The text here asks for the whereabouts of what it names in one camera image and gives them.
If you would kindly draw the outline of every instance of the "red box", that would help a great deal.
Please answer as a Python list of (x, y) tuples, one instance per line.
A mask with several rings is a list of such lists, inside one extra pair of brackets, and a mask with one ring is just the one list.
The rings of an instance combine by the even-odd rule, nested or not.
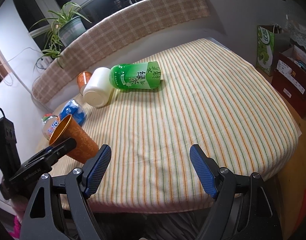
[(295, 49), (292, 47), (279, 54), (277, 69), (271, 84), (303, 118), (306, 116), (306, 71), (289, 59), (289, 57), (299, 59), (296, 53), (298, 50), (300, 54), (304, 53), (297, 47)]

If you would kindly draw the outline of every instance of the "orange cup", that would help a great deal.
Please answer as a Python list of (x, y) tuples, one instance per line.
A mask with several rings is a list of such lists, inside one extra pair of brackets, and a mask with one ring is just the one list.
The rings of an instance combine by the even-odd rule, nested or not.
[(83, 95), (83, 91), (86, 87), (86, 84), (90, 80), (91, 76), (92, 76), (92, 73), (87, 72), (87, 71), (84, 71), (77, 76), (77, 85), (78, 85), (78, 88), (80, 89), (81, 95)]
[(72, 117), (72, 114), (67, 115), (55, 128), (51, 135), (49, 145), (54, 147), (70, 137), (76, 140), (76, 148), (70, 151), (67, 156), (80, 163), (85, 163), (99, 151), (99, 146), (78, 125)]

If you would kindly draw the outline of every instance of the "white plastic container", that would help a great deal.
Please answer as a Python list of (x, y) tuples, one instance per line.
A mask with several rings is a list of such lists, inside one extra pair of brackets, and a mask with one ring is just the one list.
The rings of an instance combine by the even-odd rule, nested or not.
[(113, 86), (109, 81), (110, 69), (97, 68), (87, 83), (84, 91), (84, 100), (93, 107), (105, 106), (109, 101)]

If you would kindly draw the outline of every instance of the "silver bolt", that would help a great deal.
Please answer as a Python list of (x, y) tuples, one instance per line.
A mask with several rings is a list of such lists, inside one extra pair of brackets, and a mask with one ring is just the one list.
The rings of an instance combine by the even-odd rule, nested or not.
[(223, 168), (220, 168), (219, 171), (223, 174), (227, 174), (228, 173), (228, 168), (223, 167)]
[(254, 173), (253, 173), (253, 177), (254, 177), (255, 179), (259, 179), (259, 178), (260, 178), (260, 174), (257, 173), (257, 172), (254, 172)]
[(44, 174), (42, 174), (41, 179), (47, 179), (48, 177), (49, 177), (49, 174), (48, 173), (44, 173)]
[(80, 168), (75, 168), (72, 172), (73, 172), (73, 174), (80, 174), (81, 171), (82, 170)]

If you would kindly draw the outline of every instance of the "green tea bottle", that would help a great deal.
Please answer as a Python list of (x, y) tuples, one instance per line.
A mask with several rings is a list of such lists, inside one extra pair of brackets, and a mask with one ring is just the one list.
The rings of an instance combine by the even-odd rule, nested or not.
[(110, 71), (109, 80), (117, 89), (154, 89), (160, 84), (160, 76), (160, 66), (153, 61), (116, 65)]

